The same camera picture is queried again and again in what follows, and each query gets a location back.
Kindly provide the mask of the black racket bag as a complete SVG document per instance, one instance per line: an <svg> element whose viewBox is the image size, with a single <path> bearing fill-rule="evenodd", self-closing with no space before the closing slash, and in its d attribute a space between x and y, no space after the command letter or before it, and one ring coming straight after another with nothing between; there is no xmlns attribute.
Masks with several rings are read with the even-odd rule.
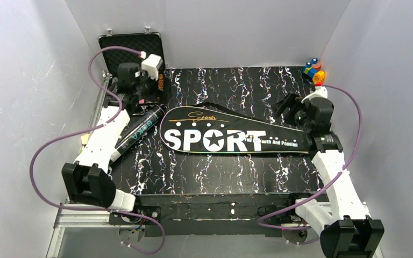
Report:
<svg viewBox="0 0 413 258"><path fill-rule="evenodd" d="M302 130L195 106L169 110L159 126L171 150L192 154L307 154Z"/></svg>

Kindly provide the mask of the black shuttlecock tube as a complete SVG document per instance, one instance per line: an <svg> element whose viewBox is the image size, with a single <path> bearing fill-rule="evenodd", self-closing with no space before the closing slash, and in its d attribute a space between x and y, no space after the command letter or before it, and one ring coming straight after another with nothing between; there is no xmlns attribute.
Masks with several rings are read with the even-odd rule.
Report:
<svg viewBox="0 0 413 258"><path fill-rule="evenodd" d="M118 160L127 150L129 150L139 139L155 126L165 114L163 108L154 105L146 109L145 113L138 117L134 122L127 125L115 144L115 150L110 156L110 163Z"/></svg>

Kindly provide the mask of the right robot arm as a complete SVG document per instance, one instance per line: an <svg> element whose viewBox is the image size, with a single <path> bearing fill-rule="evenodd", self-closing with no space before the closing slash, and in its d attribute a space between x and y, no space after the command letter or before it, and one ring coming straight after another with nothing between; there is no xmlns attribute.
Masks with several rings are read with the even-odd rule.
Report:
<svg viewBox="0 0 413 258"><path fill-rule="evenodd" d="M334 104L321 94L290 93L271 109L304 130L311 161L324 183L316 194L295 202L295 213L319 235L324 256L382 257L384 225L370 217L346 169L343 147L330 129Z"/></svg>

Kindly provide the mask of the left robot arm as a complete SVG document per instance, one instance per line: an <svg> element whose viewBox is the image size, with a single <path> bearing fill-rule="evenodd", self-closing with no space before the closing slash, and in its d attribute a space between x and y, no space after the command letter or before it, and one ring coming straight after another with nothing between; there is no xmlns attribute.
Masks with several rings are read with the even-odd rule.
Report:
<svg viewBox="0 0 413 258"><path fill-rule="evenodd" d="M65 163L61 173L69 199L74 203L94 205L113 211L131 212L136 196L117 189L109 176L109 165L120 158L165 114L157 104L134 124L131 114L118 104L107 103L98 124L111 123L94 130L83 151L73 163Z"/></svg>

